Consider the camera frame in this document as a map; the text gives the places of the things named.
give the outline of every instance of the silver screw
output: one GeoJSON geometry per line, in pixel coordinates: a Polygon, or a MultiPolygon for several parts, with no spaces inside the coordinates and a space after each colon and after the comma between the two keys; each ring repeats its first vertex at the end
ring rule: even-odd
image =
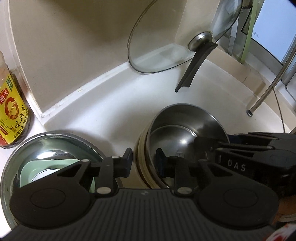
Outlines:
{"type": "Polygon", "coordinates": [[[192,193],[192,189],[189,187],[180,187],[178,188],[177,192],[180,194],[190,194],[192,193]]]}
{"type": "Polygon", "coordinates": [[[102,194],[102,195],[109,194],[111,191],[112,191],[112,190],[111,190],[111,188],[109,188],[109,187],[100,187],[100,188],[98,188],[98,189],[96,190],[96,192],[97,192],[98,194],[102,194]]]}

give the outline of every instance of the red circle on label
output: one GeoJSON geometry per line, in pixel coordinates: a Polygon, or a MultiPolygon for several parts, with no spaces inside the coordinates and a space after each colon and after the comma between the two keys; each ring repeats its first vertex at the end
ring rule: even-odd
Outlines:
{"type": "Polygon", "coordinates": [[[5,102],[5,114],[8,116],[9,119],[11,120],[15,120],[17,117],[18,117],[18,114],[19,114],[19,109],[18,109],[18,105],[17,105],[17,102],[15,99],[13,99],[12,97],[9,97],[6,102],[5,102]],[[17,113],[15,115],[12,115],[9,113],[9,110],[8,110],[8,103],[9,102],[12,102],[12,104],[15,106],[15,109],[17,111],[17,113]]]}

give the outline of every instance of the ribbed black surface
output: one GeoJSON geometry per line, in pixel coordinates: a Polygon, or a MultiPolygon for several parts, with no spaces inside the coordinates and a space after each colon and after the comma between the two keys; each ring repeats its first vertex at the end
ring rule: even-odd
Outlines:
{"type": "Polygon", "coordinates": [[[19,225],[4,241],[262,241],[271,227],[230,230],[206,219],[190,199],[169,190],[121,189],[98,199],[90,212],[69,226],[35,230],[19,225]]]}

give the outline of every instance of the white lettering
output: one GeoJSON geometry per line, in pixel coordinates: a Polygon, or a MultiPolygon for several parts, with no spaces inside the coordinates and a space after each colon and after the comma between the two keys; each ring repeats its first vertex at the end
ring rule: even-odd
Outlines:
{"type": "Polygon", "coordinates": [[[246,170],[246,164],[243,164],[241,168],[241,172],[244,172],[245,170],[246,170]]]}
{"type": "Polygon", "coordinates": [[[234,169],[239,169],[239,164],[238,163],[236,163],[235,165],[234,165],[234,167],[233,167],[234,169]]]}

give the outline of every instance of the stainless steel bowl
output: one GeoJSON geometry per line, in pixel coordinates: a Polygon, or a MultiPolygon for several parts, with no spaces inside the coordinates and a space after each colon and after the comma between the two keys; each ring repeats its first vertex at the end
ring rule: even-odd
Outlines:
{"type": "Polygon", "coordinates": [[[174,104],[161,110],[152,121],[147,133],[145,159],[150,174],[162,188],[172,185],[163,180],[155,169],[156,149],[166,156],[180,156],[192,160],[196,156],[193,141],[196,137],[214,138],[229,142],[221,124],[207,111],[191,104],[174,104]]]}
{"type": "Polygon", "coordinates": [[[35,135],[22,142],[8,159],[1,177],[1,204],[10,226],[16,222],[9,209],[10,197],[15,188],[20,187],[20,172],[32,160],[89,159],[101,162],[105,155],[83,138],[52,131],[35,135]]]}

